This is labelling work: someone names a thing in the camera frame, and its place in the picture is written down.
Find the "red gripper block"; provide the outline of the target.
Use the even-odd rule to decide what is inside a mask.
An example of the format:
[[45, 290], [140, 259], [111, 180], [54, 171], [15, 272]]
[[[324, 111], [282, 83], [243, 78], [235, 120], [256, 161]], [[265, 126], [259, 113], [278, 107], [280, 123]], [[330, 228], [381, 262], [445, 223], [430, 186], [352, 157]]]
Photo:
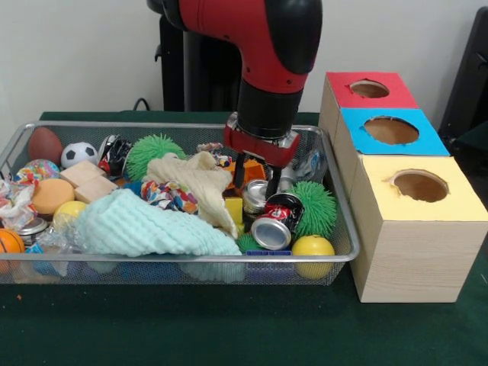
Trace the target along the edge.
[[283, 138], [277, 140], [263, 139], [252, 136], [242, 130], [238, 124], [238, 115], [231, 114], [224, 127], [224, 145], [238, 153], [233, 184], [236, 189], [241, 189], [245, 178], [244, 163], [247, 156], [253, 156], [265, 163], [268, 184], [265, 198], [269, 199], [277, 193], [281, 179], [281, 168], [286, 167], [293, 159], [300, 136], [294, 131], [289, 131]]

